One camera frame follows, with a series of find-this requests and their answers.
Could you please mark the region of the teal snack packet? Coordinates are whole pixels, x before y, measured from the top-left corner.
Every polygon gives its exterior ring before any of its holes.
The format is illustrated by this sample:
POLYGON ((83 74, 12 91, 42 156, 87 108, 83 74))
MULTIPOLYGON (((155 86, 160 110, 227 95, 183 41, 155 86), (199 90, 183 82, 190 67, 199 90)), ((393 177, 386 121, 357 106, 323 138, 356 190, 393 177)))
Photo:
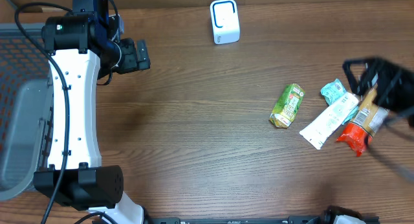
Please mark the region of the teal snack packet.
MULTIPOLYGON (((335 79, 335 81, 326 84, 321 88, 320 91, 328 106, 334 104, 335 101, 337 101, 337 99, 343 96, 346 92, 346 88, 343 86, 339 79, 335 79)), ((342 122, 342 125, 345 125, 348 121, 350 121, 356 115, 357 111, 358 106, 355 106, 342 122)))

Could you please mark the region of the orange cracker packet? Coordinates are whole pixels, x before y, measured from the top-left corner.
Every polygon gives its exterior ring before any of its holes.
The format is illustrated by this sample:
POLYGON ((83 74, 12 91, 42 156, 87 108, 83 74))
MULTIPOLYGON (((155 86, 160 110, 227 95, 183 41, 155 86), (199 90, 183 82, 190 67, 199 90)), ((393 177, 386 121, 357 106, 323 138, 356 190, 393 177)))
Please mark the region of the orange cracker packet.
POLYGON ((389 110, 373 103, 377 96, 376 87, 373 87, 365 95, 356 115, 345 126, 337 142, 346 143, 357 157, 366 151, 367 145, 380 129, 383 121, 389 114, 389 110))

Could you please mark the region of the white cream tube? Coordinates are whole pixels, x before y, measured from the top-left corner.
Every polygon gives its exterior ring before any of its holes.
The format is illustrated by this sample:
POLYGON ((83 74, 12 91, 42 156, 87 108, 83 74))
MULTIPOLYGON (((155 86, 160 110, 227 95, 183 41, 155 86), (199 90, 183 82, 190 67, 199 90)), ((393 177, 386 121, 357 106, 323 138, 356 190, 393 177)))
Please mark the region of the white cream tube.
POLYGON ((359 99, 354 94, 346 92, 301 130, 300 135, 320 150, 327 138, 340 127, 358 103, 359 99))

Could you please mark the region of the green drink carton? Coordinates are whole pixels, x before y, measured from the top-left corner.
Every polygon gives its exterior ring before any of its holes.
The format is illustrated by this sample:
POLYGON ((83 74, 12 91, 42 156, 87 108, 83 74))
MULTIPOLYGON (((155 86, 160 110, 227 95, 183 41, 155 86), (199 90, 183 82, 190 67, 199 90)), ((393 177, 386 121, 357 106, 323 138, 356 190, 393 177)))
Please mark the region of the green drink carton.
POLYGON ((288 128, 296 118, 305 95, 298 84, 288 84, 276 102, 269 121, 277 128, 288 128))

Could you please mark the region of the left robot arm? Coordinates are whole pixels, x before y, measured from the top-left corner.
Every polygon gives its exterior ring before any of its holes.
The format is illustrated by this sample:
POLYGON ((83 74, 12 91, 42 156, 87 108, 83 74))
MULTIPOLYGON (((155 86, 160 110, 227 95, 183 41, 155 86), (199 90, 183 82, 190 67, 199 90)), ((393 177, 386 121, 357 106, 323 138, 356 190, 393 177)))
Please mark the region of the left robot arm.
POLYGON ((144 41, 122 38, 113 0, 72 0, 64 16, 42 29, 42 53, 53 83, 52 143, 34 186, 51 203, 101 217, 104 223, 149 223, 146 210, 124 192, 119 166, 103 166, 96 136, 98 80, 149 69, 144 41))

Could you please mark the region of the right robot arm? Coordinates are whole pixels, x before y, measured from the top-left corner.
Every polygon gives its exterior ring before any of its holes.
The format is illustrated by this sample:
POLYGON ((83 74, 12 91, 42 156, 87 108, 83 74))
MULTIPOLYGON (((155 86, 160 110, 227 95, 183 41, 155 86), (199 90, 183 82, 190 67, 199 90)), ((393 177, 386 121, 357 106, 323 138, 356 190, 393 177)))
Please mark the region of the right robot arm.
POLYGON ((363 96, 376 88, 373 103, 396 112, 413 126, 413 72, 380 57, 346 60, 342 68, 352 93, 363 96))

